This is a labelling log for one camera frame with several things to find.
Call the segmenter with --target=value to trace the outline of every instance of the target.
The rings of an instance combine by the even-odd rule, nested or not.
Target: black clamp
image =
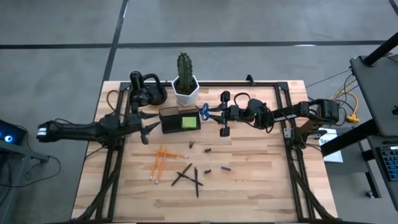
[[[249,81],[251,86],[255,86],[256,85],[256,82],[254,82],[254,79],[253,79],[253,77],[250,74],[247,75],[246,81]]]

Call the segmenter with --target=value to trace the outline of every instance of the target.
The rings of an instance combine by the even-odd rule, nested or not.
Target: yellow cable
[[[355,108],[354,108],[353,114],[356,114],[356,110],[358,109],[358,98],[357,98],[356,95],[355,95],[354,93],[352,93],[352,92],[347,92],[347,94],[353,96],[354,99],[355,99]]]
[[[352,83],[354,83],[356,81],[356,79],[355,80],[353,80],[353,81],[351,81],[351,82],[349,82],[347,85],[346,85],[346,89],[347,89],[347,87],[349,87]],[[339,96],[341,96],[341,95],[343,95],[344,93],[341,93],[341,92],[344,92],[344,87],[341,87],[339,90],[337,90],[337,92],[333,95],[333,96],[331,96],[330,98],[329,98],[329,100],[335,100],[336,98],[338,98]]]
[[[358,122],[360,121],[359,118],[356,117],[356,110],[358,109],[358,102],[359,102],[359,101],[358,101],[358,98],[357,98],[356,95],[355,95],[354,93],[352,93],[352,92],[346,92],[346,94],[349,94],[349,95],[353,96],[354,99],[355,99],[355,108],[354,108],[354,111],[353,111],[353,113],[352,113],[351,115],[348,115],[348,116],[347,116],[347,121],[349,121],[349,122],[354,122],[354,123],[358,123]]]

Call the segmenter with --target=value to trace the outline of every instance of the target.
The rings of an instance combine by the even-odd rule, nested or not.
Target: green sticky note
[[[182,128],[197,128],[196,117],[182,117]]]

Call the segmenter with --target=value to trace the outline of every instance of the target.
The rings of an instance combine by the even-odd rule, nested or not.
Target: blue scissors
[[[207,121],[209,119],[209,117],[210,117],[209,104],[205,103],[202,106],[202,108],[199,108],[199,113],[200,113],[201,119],[204,120],[204,121]]]

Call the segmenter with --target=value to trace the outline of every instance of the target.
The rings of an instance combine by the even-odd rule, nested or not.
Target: wooden tabletop
[[[307,101],[303,81],[289,83],[292,103]],[[118,90],[120,82],[105,82],[98,103],[95,120],[111,112],[106,95]],[[249,93],[252,98],[264,101],[277,109],[273,87],[201,87],[198,106],[204,103],[217,106],[220,94],[228,90],[231,99],[239,92]],[[143,112],[158,113],[159,108],[178,106],[171,88],[167,89],[167,101],[161,106],[146,106]],[[117,94],[111,94],[115,105]],[[248,99],[239,96],[237,104],[245,108]],[[151,118],[144,124],[151,124],[159,118]],[[305,119],[296,119],[301,126]],[[215,121],[201,122],[201,130],[183,133],[162,134],[160,125],[148,136],[149,144],[143,145],[139,133],[126,139],[123,163],[119,180],[114,222],[278,222],[296,221],[289,169],[280,124],[270,134],[254,129],[244,123],[229,123],[231,135],[219,136],[221,128]],[[189,142],[194,141],[193,148]],[[156,150],[162,145],[170,152],[188,155],[189,158],[167,156],[159,184],[149,180],[155,161]],[[87,153],[101,146],[89,143]],[[210,153],[204,149],[211,148]],[[310,188],[329,213],[336,216],[336,208],[326,174],[322,155],[314,148],[303,151]],[[106,149],[91,155],[84,163],[80,184],[73,208],[72,218],[81,215],[100,190]],[[192,163],[187,175],[194,178],[194,167],[198,169],[199,198],[195,184],[177,178],[176,171],[182,172]],[[220,166],[230,167],[231,172]],[[307,213],[303,193],[300,192],[304,214]],[[108,211],[108,197],[103,215]]]

